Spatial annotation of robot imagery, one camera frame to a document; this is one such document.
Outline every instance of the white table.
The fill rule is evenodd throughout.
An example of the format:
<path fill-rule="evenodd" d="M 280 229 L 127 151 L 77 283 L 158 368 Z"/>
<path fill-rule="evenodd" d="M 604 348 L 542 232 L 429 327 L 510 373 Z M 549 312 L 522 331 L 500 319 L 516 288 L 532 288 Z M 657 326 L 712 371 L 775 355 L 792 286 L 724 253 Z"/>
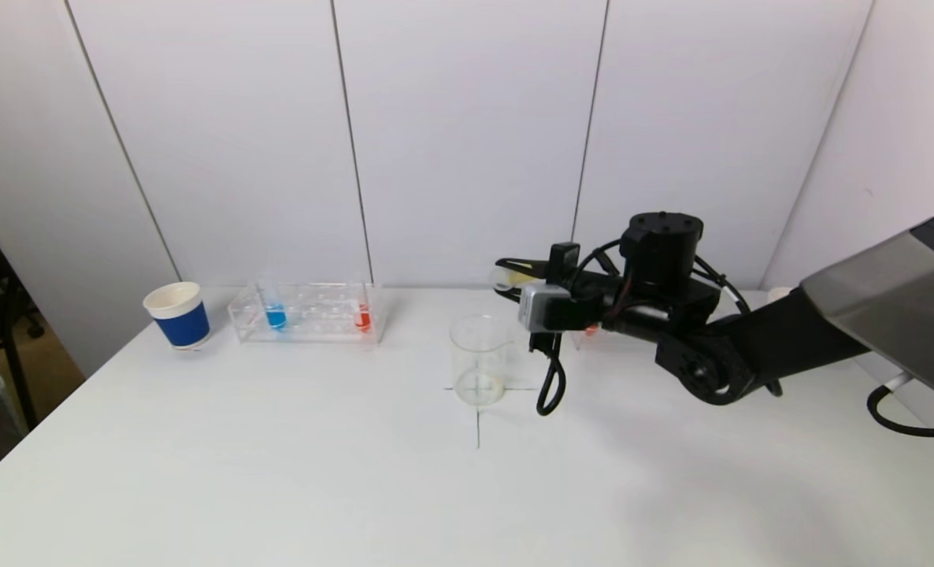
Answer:
<path fill-rule="evenodd" d="M 0 566 L 934 565 L 934 440 L 855 363 L 715 408 L 614 336 L 552 416 L 475 413 L 447 330 L 490 291 L 396 291 L 374 348 L 239 345 L 206 293 L 200 351 L 150 326 L 0 464 Z"/>

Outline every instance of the glass beaker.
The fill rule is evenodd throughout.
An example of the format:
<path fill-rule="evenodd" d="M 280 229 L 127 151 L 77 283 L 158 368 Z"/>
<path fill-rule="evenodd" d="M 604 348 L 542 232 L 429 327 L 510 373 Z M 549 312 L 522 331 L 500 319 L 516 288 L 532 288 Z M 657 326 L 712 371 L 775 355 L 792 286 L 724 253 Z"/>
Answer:
<path fill-rule="evenodd" d="M 488 406 L 506 393 L 506 352 L 513 344 L 506 322 L 490 315 L 456 320 L 453 343 L 453 391 L 471 406 Z"/>

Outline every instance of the chair leg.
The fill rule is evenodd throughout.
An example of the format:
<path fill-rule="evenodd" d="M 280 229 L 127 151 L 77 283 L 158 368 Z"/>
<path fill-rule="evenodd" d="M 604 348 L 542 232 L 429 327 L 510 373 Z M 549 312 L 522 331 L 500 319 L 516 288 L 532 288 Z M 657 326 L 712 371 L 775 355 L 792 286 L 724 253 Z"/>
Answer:
<path fill-rule="evenodd" d="M 20 399 L 20 408 L 23 410 L 23 417 L 27 422 L 28 430 L 36 427 L 39 423 L 36 419 L 36 411 L 32 406 L 32 397 L 29 395 L 29 384 L 25 380 L 23 373 L 23 362 L 20 361 L 20 351 L 16 346 L 16 336 L 13 334 L 13 325 L 20 319 L 20 309 L 23 293 L 21 293 L 20 283 L 16 277 L 9 278 L 9 286 L 6 288 L 6 325 L 2 340 L 6 345 L 6 360 L 9 362 L 9 371 L 13 374 L 13 384 L 16 385 L 16 396 Z"/>

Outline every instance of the paper cup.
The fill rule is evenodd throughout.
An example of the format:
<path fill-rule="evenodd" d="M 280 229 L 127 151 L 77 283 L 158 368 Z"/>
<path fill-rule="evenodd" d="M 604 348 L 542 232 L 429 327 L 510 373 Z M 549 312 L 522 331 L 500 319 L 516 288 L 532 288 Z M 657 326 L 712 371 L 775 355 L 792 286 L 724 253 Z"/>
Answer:
<path fill-rule="evenodd" d="M 208 340 L 211 327 L 201 301 L 201 286 L 178 281 L 146 295 L 142 302 L 172 347 L 190 349 Z"/>

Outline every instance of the black cable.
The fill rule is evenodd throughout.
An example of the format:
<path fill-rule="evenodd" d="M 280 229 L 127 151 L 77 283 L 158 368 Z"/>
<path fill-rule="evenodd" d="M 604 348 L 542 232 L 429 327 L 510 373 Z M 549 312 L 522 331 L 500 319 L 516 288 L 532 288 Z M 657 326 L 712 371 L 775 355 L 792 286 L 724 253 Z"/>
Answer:
<path fill-rule="evenodd" d="M 561 360 L 558 359 L 558 352 L 561 352 L 561 350 L 562 335 L 554 335 L 554 345 L 550 349 L 550 352 L 545 353 L 547 358 L 550 359 L 550 363 L 547 364 L 547 374 L 543 378 L 540 394 L 536 396 L 536 412 L 540 416 L 546 416 L 554 412 L 554 409 L 558 408 L 558 403 L 561 403 L 562 396 L 565 395 L 565 369 L 562 366 Z M 550 392 L 550 383 L 554 381 L 554 374 L 558 374 L 558 388 L 554 391 L 554 396 L 550 399 L 550 403 L 546 403 L 547 394 Z"/>
<path fill-rule="evenodd" d="M 869 398 L 866 399 L 866 409 L 869 410 L 869 415 L 873 416 L 873 419 L 877 420 L 878 424 L 896 433 L 914 435 L 914 437 L 934 437 L 934 428 L 906 426 L 906 424 L 895 423 L 881 416 L 880 412 L 877 410 L 877 406 L 880 405 L 882 399 L 886 398 L 888 394 L 891 394 L 891 388 L 881 385 L 881 387 L 871 392 Z"/>
<path fill-rule="evenodd" d="M 725 274 L 716 272 L 716 269 L 713 269 L 701 256 L 695 256 L 695 263 L 700 265 L 701 268 L 705 270 L 705 273 L 698 272 L 698 270 L 694 269 L 692 272 L 697 273 L 698 276 L 705 277 L 706 280 L 711 280 L 716 286 L 729 288 L 730 293 L 736 298 L 736 308 L 740 309 L 740 312 L 744 313 L 744 315 L 751 312 L 751 306 L 747 304 L 747 300 L 740 294 L 740 290 L 737 290 L 732 283 L 729 283 L 729 280 L 726 280 Z"/>
<path fill-rule="evenodd" d="M 603 246 L 597 246 L 596 248 L 593 248 L 593 251 L 590 252 L 590 254 L 587 254 L 586 258 L 583 258 L 582 262 L 579 262 L 579 265 L 576 266 L 576 272 L 572 274 L 572 279 L 569 280 L 568 290 L 570 293 L 572 288 L 576 286 L 576 281 L 578 281 L 579 276 L 581 276 L 583 269 L 585 269 L 586 266 L 589 265 L 591 261 L 593 261 L 593 258 L 596 258 L 600 254 L 604 254 L 604 252 L 607 252 L 609 249 L 614 248 L 618 244 L 621 244 L 621 238 L 618 238 L 618 240 L 611 240 Z"/>

